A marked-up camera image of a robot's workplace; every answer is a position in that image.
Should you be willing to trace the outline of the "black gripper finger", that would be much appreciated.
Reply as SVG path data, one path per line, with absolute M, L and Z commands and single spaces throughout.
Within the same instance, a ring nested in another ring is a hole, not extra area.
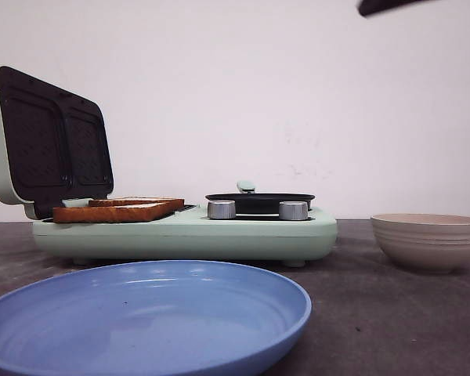
M 361 16 L 374 16 L 431 2 L 433 0 L 362 0 L 356 9 Z

